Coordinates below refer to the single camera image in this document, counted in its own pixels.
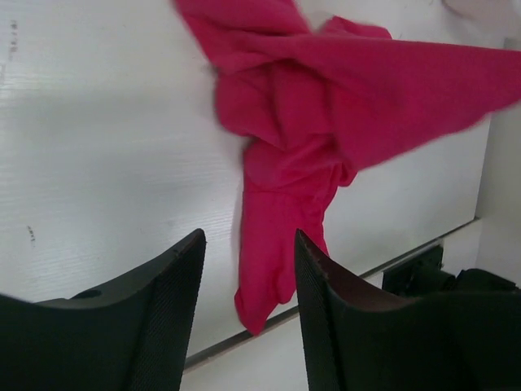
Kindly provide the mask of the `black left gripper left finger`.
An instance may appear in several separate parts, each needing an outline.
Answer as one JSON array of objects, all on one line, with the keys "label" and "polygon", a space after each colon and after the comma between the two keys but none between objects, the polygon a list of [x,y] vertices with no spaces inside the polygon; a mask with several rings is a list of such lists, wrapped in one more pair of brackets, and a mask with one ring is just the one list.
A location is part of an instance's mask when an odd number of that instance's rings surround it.
[{"label": "black left gripper left finger", "polygon": [[205,249],[197,229],[69,299],[2,296],[2,389],[179,389]]}]

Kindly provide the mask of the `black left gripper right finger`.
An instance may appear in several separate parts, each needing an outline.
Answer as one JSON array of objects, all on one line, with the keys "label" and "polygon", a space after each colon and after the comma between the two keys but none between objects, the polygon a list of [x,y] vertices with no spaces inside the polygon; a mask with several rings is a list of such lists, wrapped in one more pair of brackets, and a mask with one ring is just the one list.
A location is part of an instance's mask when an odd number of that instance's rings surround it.
[{"label": "black left gripper right finger", "polygon": [[377,288],[303,231],[296,285],[311,390],[517,390],[520,291],[504,279],[417,297]]}]

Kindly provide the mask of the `magenta t shirt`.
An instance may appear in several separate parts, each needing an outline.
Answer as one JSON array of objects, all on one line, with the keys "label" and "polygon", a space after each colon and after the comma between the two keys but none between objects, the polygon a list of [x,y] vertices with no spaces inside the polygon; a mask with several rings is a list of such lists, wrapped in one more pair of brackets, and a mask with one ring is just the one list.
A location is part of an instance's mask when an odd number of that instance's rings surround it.
[{"label": "magenta t shirt", "polygon": [[252,334],[296,290],[294,236],[324,248],[325,212],[356,174],[520,100],[520,54],[396,40],[292,1],[178,1],[217,72],[215,110],[243,153],[235,309]]}]

